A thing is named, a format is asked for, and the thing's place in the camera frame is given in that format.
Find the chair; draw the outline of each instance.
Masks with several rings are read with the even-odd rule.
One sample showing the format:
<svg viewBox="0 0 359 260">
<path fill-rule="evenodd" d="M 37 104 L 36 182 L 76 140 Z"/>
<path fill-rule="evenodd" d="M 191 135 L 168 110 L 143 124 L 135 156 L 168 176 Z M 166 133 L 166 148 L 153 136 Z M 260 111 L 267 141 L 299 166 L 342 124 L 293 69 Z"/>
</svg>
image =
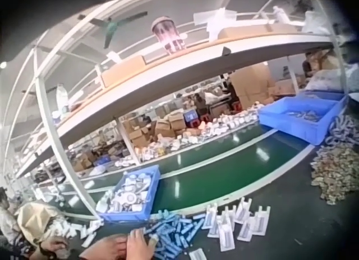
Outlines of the chair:
<svg viewBox="0 0 359 260">
<path fill-rule="evenodd" d="M 211 122 L 212 119 L 211 119 L 211 116 L 207 113 L 207 114 L 201 115 L 200 120 L 208 123 L 208 122 Z"/>
<path fill-rule="evenodd" d="M 196 127 L 199 127 L 200 124 L 201 124 L 201 122 L 198 119 L 194 119 L 190 122 L 190 127 L 196 128 Z"/>
<path fill-rule="evenodd" d="M 232 108 L 236 113 L 240 113 L 242 111 L 242 105 L 239 101 L 232 103 Z"/>
</svg>

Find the fan blade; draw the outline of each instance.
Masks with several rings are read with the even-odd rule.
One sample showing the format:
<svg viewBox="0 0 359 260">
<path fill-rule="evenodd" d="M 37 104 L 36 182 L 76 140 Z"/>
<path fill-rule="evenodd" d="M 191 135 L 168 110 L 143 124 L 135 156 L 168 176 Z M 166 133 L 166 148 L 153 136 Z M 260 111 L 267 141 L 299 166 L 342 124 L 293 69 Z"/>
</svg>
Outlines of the fan blade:
<svg viewBox="0 0 359 260">
<path fill-rule="evenodd" d="M 142 17 L 145 17 L 147 15 L 148 15 L 148 12 L 140 12 L 140 13 L 137 13 L 135 15 L 132 15 L 130 17 L 127 17 L 125 19 L 122 19 L 122 20 L 118 21 L 117 25 L 122 26 L 122 25 L 125 25 L 125 24 L 129 23 L 129 22 L 132 22 L 132 21 L 135 21 L 135 20 L 140 19 Z"/>
<path fill-rule="evenodd" d="M 77 17 L 77 19 L 79 20 L 83 20 L 84 18 L 86 17 L 86 15 L 79 15 Z M 107 22 L 106 21 L 103 21 L 103 20 L 100 20 L 100 19 L 97 19 L 97 18 L 93 18 L 90 20 L 90 23 L 95 25 L 95 26 L 99 26 L 99 27 L 106 27 L 107 26 Z"/>
<path fill-rule="evenodd" d="M 50 93 L 51 91 L 56 90 L 56 88 L 57 88 L 57 86 L 54 86 L 53 88 L 46 90 L 46 94 Z"/>
<path fill-rule="evenodd" d="M 115 33 L 115 30 L 107 30 L 106 31 L 106 38 L 105 38 L 105 45 L 104 49 L 107 49 L 110 46 L 110 42 L 112 40 L 113 34 Z"/>
</svg>

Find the conveyor belt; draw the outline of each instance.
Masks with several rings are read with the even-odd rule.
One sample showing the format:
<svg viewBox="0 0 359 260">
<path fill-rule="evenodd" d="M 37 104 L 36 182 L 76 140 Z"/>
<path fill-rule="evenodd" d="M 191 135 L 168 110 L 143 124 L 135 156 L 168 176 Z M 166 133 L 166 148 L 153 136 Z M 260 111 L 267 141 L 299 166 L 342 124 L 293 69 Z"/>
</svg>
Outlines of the conveyor belt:
<svg viewBox="0 0 359 260">
<path fill-rule="evenodd" d="M 269 131 L 270 128 L 260 125 L 251 125 L 244 129 L 240 129 L 235 133 L 228 134 L 223 136 L 222 138 L 218 138 L 215 141 L 208 142 L 203 144 L 197 148 L 186 150 L 180 154 L 176 154 L 173 156 L 169 156 L 164 158 L 163 160 L 159 160 L 153 162 L 149 165 L 156 165 L 158 164 L 160 167 L 161 174 L 169 173 L 175 170 L 179 170 L 182 168 L 186 168 L 193 164 L 197 164 L 202 162 L 206 159 L 212 158 L 214 156 L 220 155 L 224 152 L 227 152 L 233 148 L 236 148 L 247 141 L 250 141 L 258 136 L 261 136 L 265 132 Z M 141 169 L 141 167 L 133 167 L 131 170 Z M 118 181 L 121 179 L 123 175 L 123 171 L 114 172 L 113 174 L 108 173 L 108 175 L 100 177 L 100 178 L 93 178 L 90 179 L 95 182 L 93 186 L 88 188 L 89 190 L 108 187 L 108 186 L 115 186 Z M 82 181 L 83 185 L 88 183 L 90 180 Z M 74 189 L 71 184 L 62 184 L 59 186 L 62 192 L 74 192 Z"/>
<path fill-rule="evenodd" d="M 157 190 L 153 213 L 165 208 L 178 210 L 192 207 L 235 192 L 275 171 L 307 145 L 298 138 L 276 132 L 257 144 L 213 164 L 162 179 Z M 258 154 L 259 148 L 267 154 L 267 161 Z M 103 193 L 92 193 L 91 196 L 98 201 Z M 65 196 L 65 199 L 68 201 L 73 197 Z M 61 210 L 89 215 L 80 200 L 73 207 Z"/>
</svg>

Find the plastic crate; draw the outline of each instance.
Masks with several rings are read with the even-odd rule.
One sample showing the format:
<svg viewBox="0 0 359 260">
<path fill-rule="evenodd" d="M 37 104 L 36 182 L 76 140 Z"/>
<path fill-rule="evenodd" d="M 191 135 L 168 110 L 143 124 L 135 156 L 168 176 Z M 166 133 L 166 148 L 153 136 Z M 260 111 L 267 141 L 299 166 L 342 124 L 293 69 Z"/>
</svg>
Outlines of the plastic crate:
<svg viewBox="0 0 359 260">
<path fill-rule="evenodd" d="M 311 95 L 317 96 L 320 99 L 328 99 L 328 100 L 336 100 L 336 101 L 340 101 L 344 97 L 343 93 L 327 92 L 327 91 L 319 91 L 319 90 L 318 91 L 311 91 L 311 90 L 302 91 L 297 96 L 308 97 Z"/>
<path fill-rule="evenodd" d="M 111 158 L 109 155 L 103 155 L 101 157 L 99 157 L 95 162 L 94 162 L 94 166 L 99 166 L 99 165 L 104 165 L 106 163 L 111 162 Z"/>
<path fill-rule="evenodd" d="M 147 168 L 143 168 L 137 171 L 129 172 L 122 176 L 121 180 L 118 182 L 118 184 L 114 188 L 114 192 L 118 191 L 122 185 L 125 183 L 126 178 L 128 178 L 130 175 L 140 175 L 141 173 L 146 173 L 148 175 L 151 175 L 151 183 L 150 187 L 148 189 L 148 195 L 147 199 L 144 204 L 144 208 L 142 211 L 139 212 L 119 212 L 119 213 L 98 213 L 101 218 L 103 218 L 106 221 L 111 222 L 119 222 L 119 221 L 147 221 L 150 219 L 151 210 L 153 206 L 153 202 L 155 200 L 155 195 L 160 179 L 160 172 L 159 172 L 159 166 L 149 166 Z"/>
<path fill-rule="evenodd" d="M 344 108 L 345 98 L 340 101 L 313 99 L 309 97 L 285 97 L 259 110 L 260 124 L 273 127 L 310 144 L 319 145 L 324 140 L 328 127 Z M 313 110 L 321 116 L 318 122 L 296 118 L 287 112 Z"/>
</svg>

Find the white plastic container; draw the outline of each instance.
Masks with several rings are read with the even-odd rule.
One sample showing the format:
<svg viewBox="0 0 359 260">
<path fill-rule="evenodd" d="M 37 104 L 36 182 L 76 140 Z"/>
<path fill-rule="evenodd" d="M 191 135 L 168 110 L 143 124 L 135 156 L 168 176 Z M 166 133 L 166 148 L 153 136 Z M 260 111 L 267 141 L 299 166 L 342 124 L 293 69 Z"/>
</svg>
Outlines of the white plastic container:
<svg viewBox="0 0 359 260">
<path fill-rule="evenodd" d="M 66 89 L 63 87 L 62 83 L 59 83 L 57 85 L 56 103 L 57 103 L 57 109 L 60 112 L 61 116 L 70 112 L 68 107 L 68 94 Z"/>
</svg>

